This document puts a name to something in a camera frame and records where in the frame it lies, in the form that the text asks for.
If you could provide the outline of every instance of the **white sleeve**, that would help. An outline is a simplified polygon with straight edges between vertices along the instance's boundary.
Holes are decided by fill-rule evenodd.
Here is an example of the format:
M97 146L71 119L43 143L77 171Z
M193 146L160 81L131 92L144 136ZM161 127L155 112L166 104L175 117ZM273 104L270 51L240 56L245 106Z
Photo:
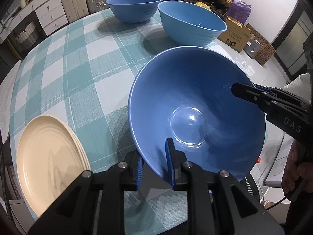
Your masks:
M308 102L311 102L311 82L310 75L308 73L300 75L289 85L283 86L281 89L298 95L306 99Z

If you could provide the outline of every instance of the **white chair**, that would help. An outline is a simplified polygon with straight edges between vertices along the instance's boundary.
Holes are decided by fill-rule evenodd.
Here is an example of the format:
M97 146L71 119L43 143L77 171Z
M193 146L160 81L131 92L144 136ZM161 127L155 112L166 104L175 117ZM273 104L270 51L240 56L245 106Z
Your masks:
M0 85L0 130L3 144L9 136L11 98L15 79L21 62L22 61L19 60L13 66Z

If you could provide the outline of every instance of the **purple bag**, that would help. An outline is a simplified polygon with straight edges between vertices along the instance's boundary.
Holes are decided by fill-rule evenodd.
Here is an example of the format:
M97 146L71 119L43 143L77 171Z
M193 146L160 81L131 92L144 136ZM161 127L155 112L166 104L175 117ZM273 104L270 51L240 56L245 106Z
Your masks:
M227 19L227 16L230 16L240 23L245 24L250 13L251 5L248 5L241 0L234 0L234 2L229 6L228 12L226 13L224 20Z

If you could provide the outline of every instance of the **human hand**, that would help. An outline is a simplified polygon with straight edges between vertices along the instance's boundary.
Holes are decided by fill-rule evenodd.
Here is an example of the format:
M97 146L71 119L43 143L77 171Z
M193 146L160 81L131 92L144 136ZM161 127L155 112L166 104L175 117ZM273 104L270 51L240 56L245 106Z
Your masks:
M308 193L313 192L313 163L301 163L297 167L297 160L298 142L294 140L287 157L284 175L281 182L284 194L287 194L295 188L295 181L298 180L299 176L308 180L303 190Z
M281 181L281 187L283 188L284 194L287 194L289 191L292 191L295 188L295 181L299 178L297 165L295 164L297 162L297 159L298 142L294 140L287 157L283 179Z

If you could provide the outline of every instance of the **finger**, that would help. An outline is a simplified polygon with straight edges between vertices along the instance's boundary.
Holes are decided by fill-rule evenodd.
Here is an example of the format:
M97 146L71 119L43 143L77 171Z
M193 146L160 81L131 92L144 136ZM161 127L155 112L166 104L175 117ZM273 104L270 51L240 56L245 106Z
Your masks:
M292 159L292 162L294 164L298 161L298 151L297 150L292 151L291 159Z
M308 181L308 183L304 187L303 191L306 191L308 193L313 193L313 182L312 181Z
M304 179L313 181L313 163L301 163L297 168L297 172Z
M295 181L291 178L291 176L286 175L283 178L283 182L284 182L284 187L286 187L289 191L292 191L295 188Z
M289 165L287 172L294 181L298 180L299 174L297 172L297 166L294 163Z
M281 187L283 188L284 194L287 194L289 192L289 189L283 181L281 181Z
M292 152L292 162L296 163L298 161L298 142L296 140L293 141L290 151Z

